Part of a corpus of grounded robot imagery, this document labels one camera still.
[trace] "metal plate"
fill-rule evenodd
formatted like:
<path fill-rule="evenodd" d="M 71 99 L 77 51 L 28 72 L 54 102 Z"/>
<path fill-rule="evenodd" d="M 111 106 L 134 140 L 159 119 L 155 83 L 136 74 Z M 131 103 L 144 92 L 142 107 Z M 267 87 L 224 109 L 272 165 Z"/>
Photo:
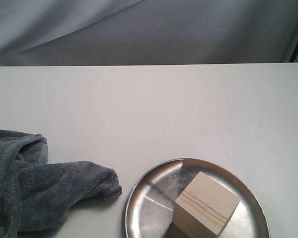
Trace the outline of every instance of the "metal plate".
<path fill-rule="evenodd" d="M 199 171 L 211 176 L 241 199 L 221 238 L 270 237 L 265 214 L 242 181 L 210 162 L 176 159 L 154 167 L 134 187 L 125 214 L 127 238 L 187 238 L 171 223 L 173 204 Z"/>

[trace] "gray towel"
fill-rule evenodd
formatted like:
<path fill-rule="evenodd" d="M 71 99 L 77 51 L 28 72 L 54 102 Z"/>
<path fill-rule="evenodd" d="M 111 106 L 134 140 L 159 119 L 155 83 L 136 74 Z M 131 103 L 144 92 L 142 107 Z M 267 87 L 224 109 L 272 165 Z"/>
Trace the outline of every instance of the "gray towel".
<path fill-rule="evenodd" d="M 0 238 L 50 237 L 71 207 L 108 203 L 122 193 L 112 169 L 47 160 L 43 136 L 0 130 Z"/>

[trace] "wooden cube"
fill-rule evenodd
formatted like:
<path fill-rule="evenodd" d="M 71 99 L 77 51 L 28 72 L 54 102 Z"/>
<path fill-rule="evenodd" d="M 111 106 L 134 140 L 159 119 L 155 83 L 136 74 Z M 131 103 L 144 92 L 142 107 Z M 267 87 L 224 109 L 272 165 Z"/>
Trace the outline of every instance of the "wooden cube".
<path fill-rule="evenodd" d="M 173 223 L 190 238 L 217 238 L 240 199 L 199 172 L 176 199 Z"/>

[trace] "plate rim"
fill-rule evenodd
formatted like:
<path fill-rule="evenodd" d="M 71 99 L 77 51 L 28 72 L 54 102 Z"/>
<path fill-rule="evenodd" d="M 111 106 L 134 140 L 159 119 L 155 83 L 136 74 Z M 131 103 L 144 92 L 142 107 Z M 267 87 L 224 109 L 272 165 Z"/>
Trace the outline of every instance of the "plate rim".
<path fill-rule="evenodd" d="M 241 182 L 241 183 L 242 183 L 242 184 L 243 184 L 243 185 L 250 191 L 250 193 L 254 196 L 256 202 L 258 203 L 258 205 L 259 205 L 259 207 L 260 207 L 260 209 L 262 210 L 262 213 L 263 213 L 263 215 L 264 215 L 265 222 L 266 222 L 266 225 L 267 225 L 267 230 L 268 230 L 268 238 L 271 237 L 271 235 L 270 235 L 270 227 L 269 227 L 269 223 L 268 223 L 268 220 L 267 220 L 267 217 L 266 217 L 266 214 L 265 214 L 265 212 L 264 212 L 264 210 L 263 210 L 262 205 L 260 205 L 260 203 L 259 203 L 257 197 L 255 196 L 255 194 L 249 189 L 249 187 L 248 187 L 242 180 L 239 179 L 239 177 L 237 177 L 236 175 L 234 175 L 233 173 L 231 173 L 229 170 L 223 168 L 222 166 L 219 166 L 219 165 L 214 164 L 214 163 L 212 163 L 212 162 L 210 162 L 210 161 L 207 161 L 207 160 L 201 160 L 201 159 L 196 159 L 196 158 L 178 158 L 178 159 L 172 159 L 172 160 L 164 161 L 164 162 L 162 162 L 162 163 L 160 163 L 160 164 L 158 164 L 158 165 L 152 167 L 151 169 L 149 169 L 147 172 L 145 172 L 145 174 L 143 174 L 143 175 L 140 177 L 140 179 L 137 181 L 137 183 L 136 183 L 135 186 L 133 187 L 133 189 L 132 189 L 132 191 L 131 191 L 131 193 L 130 193 L 130 195 L 129 195 L 129 197 L 128 197 L 127 204 L 126 204 L 126 209 L 125 209 L 125 219 L 124 219 L 124 220 L 125 220 L 125 235 L 126 235 L 126 238 L 129 238 L 128 233 L 127 233 L 127 215 L 128 215 L 129 203 L 130 203 L 130 200 L 131 200 L 131 198 L 132 198 L 132 196 L 133 196 L 133 194 L 134 194 L 134 192 L 135 192 L 135 190 L 136 190 L 138 184 L 143 180 L 143 178 L 144 178 L 147 174 L 149 174 L 152 170 L 156 169 L 157 167 L 159 167 L 159 166 L 161 166 L 161 165 L 164 165 L 164 164 L 167 164 L 167 163 L 170 163 L 170 162 L 172 162 L 172 161 L 184 161 L 184 160 L 199 160 L 199 161 L 203 161 L 203 162 L 205 162 L 205 163 L 209 163 L 209 164 L 211 164 L 211 165 L 217 166 L 217 167 L 219 167 L 219 168 L 221 168 L 221 169 L 227 171 L 227 172 L 230 173 L 232 176 L 234 176 L 235 178 L 237 178 L 238 181 Z"/>

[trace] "table surface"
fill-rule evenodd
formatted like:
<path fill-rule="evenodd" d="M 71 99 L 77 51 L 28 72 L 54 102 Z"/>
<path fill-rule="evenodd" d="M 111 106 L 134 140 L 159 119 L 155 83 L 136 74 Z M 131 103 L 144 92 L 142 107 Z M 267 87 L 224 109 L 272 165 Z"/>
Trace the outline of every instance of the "table surface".
<path fill-rule="evenodd" d="M 135 183 L 183 157 L 234 173 L 272 237 L 298 237 L 298 63 L 0 67 L 0 129 L 43 134 L 50 163 L 116 170 L 123 195 L 71 211 L 57 238 L 124 237 Z"/>

